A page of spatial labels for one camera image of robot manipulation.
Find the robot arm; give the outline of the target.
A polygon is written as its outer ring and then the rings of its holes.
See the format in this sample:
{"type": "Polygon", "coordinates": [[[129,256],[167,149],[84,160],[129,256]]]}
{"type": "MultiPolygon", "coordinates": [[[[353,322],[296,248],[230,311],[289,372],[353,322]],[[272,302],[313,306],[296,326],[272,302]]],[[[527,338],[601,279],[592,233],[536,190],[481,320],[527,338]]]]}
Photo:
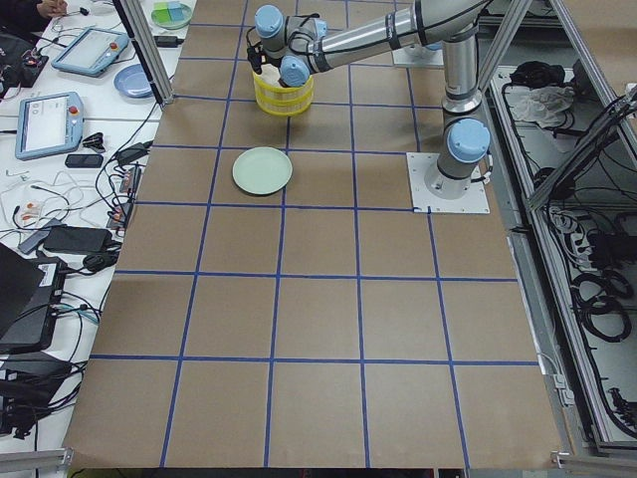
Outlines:
{"type": "MultiPolygon", "coordinates": [[[[303,26],[313,32],[316,23],[327,24],[326,33],[338,36],[347,29],[356,30],[364,26],[371,17],[365,13],[370,10],[381,20],[393,11],[391,2],[365,1],[274,1],[274,7],[281,12],[273,24],[277,33],[286,39],[294,28],[303,26]]],[[[353,125],[360,121],[370,125],[374,112],[387,116],[391,111],[404,113],[407,108],[416,108],[419,102],[399,98],[392,100],[389,95],[389,66],[394,53],[387,47],[376,46],[371,54],[365,54],[358,61],[347,61],[325,75],[316,84],[325,87],[325,91],[315,92],[314,100],[322,113],[334,113],[328,116],[326,124],[310,125],[313,111],[291,121],[291,131],[287,146],[296,170],[301,169],[302,161],[307,159],[337,159],[343,161],[349,155],[395,154],[396,147],[390,145],[389,125],[381,123],[377,129],[371,128],[371,140],[356,144],[357,134],[353,125]]]]}

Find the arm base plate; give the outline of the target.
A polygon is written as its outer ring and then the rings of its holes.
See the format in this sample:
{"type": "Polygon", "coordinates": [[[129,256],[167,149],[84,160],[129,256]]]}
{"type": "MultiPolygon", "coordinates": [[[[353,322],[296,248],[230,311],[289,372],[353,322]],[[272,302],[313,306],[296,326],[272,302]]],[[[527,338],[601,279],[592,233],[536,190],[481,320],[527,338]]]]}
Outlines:
{"type": "Polygon", "coordinates": [[[438,42],[431,45],[410,45],[392,52],[393,64],[400,68],[437,69],[444,68],[443,47],[438,42]]]}
{"type": "Polygon", "coordinates": [[[480,167],[469,178],[444,176],[438,169],[438,153],[407,152],[407,172],[412,210],[433,214],[489,214],[490,206],[480,167]]]}

